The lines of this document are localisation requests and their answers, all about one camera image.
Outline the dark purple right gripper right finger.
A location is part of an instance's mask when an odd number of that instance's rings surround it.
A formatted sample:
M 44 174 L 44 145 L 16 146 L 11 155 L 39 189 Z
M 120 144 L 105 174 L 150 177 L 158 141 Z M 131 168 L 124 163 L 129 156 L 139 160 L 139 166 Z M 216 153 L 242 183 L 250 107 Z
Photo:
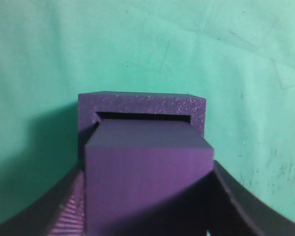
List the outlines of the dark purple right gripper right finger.
M 217 161 L 211 179 L 212 236 L 295 236 L 293 221 L 255 197 Z

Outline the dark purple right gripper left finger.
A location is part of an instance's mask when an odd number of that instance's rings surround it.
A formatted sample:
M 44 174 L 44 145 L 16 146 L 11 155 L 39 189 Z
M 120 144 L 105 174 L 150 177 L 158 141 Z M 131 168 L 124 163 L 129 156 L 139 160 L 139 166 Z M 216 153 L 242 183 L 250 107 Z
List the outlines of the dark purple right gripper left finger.
M 83 236 L 84 172 L 75 165 L 25 210 L 0 224 L 0 236 Z

